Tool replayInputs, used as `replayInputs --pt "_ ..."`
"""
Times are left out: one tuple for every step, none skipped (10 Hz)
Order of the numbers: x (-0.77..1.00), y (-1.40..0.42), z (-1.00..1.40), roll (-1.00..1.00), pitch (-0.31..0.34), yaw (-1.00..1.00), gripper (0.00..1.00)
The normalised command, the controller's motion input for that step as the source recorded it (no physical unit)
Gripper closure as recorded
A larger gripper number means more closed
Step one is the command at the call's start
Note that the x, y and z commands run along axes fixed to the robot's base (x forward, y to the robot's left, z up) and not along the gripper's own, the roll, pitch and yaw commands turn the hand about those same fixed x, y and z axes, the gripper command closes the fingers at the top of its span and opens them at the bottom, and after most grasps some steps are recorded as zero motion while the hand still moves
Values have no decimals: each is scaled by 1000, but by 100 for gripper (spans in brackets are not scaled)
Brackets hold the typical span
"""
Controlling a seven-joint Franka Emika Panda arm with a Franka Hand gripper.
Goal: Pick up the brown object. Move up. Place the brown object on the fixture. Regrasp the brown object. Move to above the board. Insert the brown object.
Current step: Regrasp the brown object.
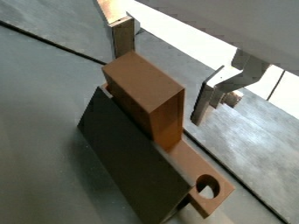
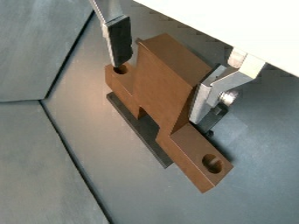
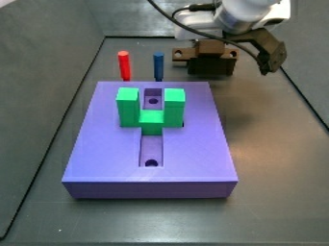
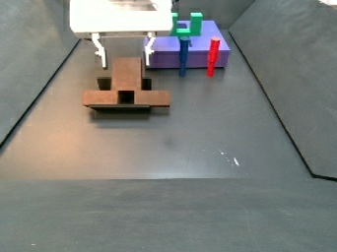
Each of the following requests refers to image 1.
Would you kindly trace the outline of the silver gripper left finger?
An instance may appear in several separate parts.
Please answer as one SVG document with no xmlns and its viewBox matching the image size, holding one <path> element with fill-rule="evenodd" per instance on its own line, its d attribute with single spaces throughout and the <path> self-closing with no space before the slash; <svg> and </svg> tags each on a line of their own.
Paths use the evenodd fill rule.
<svg viewBox="0 0 299 224">
<path fill-rule="evenodd" d="M 115 57 L 135 50 L 135 19 L 127 15 L 122 0 L 96 0 L 112 31 Z"/>
</svg>

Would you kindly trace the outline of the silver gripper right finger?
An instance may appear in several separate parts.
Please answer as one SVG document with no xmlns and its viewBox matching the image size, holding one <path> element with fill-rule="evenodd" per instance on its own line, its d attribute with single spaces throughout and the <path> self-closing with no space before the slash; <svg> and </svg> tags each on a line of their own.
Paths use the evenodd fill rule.
<svg viewBox="0 0 299 224">
<path fill-rule="evenodd" d="M 226 94 L 257 83 L 269 67 L 267 61 L 238 49 L 231 64 L 222 66 L 202 83 L 191 122 L 199 125 L 208 106 L 216 108 Z"/>
</svg>

